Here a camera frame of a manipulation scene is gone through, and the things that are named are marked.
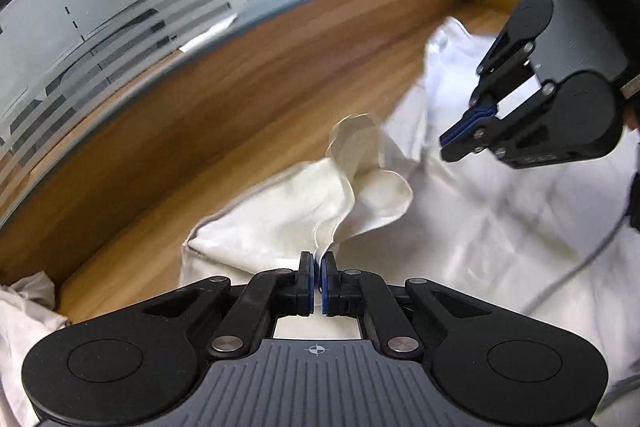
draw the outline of metal screw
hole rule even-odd
[[[420,346],[418,341],[411,337],[393,337],[386,345],[396,353],[410,353]]]
[[[556,84],[553,82],[547,82],[544,86],[542,86],[542,94],[545,96],[549,96],[556,90]]]
[[[223,335],[222,337],[216,337],[211,342],[211,347],[221,353],[231,353],[237,351],[242,347],[244,342],[241,338],[233,335]]]

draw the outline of sticker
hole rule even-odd
[[[640,91],[640,74],[620,88],[622,96],[627,100]]]

